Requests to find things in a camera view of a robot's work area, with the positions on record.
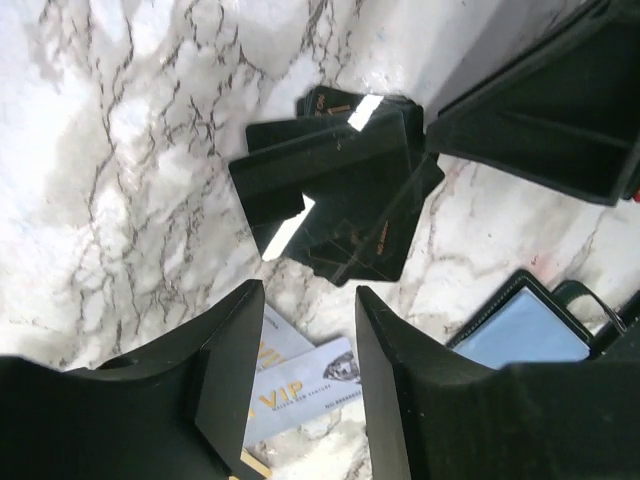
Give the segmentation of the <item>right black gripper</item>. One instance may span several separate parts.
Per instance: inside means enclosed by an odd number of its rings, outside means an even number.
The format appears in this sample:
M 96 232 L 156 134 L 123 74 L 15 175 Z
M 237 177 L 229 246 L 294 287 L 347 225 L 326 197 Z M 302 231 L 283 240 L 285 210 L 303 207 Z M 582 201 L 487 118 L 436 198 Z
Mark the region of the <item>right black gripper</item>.
M 581 6 L 444 107 L 426 147 L 595 204 L 638 199 L 638 2 Z

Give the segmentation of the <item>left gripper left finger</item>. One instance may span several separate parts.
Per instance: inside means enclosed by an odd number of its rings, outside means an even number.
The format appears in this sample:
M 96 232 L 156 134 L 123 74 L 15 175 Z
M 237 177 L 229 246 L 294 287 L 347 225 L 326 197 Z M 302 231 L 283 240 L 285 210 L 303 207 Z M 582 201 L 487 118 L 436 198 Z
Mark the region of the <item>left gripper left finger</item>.
M 248 280 L 94 370 L 3 356 L 2 477 L 256 478 L 241 451 L 264 301 Z

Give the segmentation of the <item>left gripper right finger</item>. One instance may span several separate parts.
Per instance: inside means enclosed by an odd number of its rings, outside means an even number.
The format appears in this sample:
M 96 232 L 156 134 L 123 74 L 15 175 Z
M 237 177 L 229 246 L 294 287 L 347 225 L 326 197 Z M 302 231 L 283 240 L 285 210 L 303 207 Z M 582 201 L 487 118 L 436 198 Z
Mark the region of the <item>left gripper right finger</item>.
M 639 331 L 596 360 L 492 370 L 359 287 L 357 351 L 377 479 L 635 479 Z

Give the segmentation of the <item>gold credit card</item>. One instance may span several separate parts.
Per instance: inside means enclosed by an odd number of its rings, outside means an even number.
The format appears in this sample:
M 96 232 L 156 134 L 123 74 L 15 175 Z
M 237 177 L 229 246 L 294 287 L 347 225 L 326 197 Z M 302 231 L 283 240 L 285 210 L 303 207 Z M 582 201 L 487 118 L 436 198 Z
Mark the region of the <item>gold credit card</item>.
M 245 448 L 242 449 L 240 459 L 252 472 L 259 474 L 263 479 L 270 479 L 272 477 L 272 470 Z

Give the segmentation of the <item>silver grey credit card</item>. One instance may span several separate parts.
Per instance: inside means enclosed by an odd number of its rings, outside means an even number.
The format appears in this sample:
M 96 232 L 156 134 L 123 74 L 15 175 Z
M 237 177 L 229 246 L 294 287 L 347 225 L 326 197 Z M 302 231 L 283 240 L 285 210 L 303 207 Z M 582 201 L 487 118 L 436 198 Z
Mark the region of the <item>silver grey credit card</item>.
M 350 341 L 313 345 L 264 307 L 256 375 L 244 434 L 251 447 L 358 400 L 361 377 Z

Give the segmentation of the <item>black leather card holder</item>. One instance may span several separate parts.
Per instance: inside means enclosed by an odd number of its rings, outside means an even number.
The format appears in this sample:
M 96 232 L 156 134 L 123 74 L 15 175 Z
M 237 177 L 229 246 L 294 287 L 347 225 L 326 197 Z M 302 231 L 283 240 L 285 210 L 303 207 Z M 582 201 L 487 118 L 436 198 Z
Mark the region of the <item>black leather card holder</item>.
M 592 334 L 568 309 L 581 297 L 593 299 L 607 323 Z M 529 271 L 516 271 L 446 343 L 454 352 L 486 367 L 517 362 L 583 361 L 605 354 L 639 321 L 639 295 L 618 311 L 576 280 L 548 290 Z

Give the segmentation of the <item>small black card stack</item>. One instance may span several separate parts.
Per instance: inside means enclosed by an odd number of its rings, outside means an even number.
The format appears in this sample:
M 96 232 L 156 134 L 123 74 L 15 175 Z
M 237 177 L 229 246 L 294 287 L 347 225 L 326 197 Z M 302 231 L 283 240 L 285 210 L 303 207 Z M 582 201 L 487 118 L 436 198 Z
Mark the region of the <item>small black card stack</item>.
M 294 260 L 336 286 L 401 277 L 444 178 L 421 106 L 318 86 L 294 118 L 250 124 L 245 138 L 229 172 L 263 260 Z

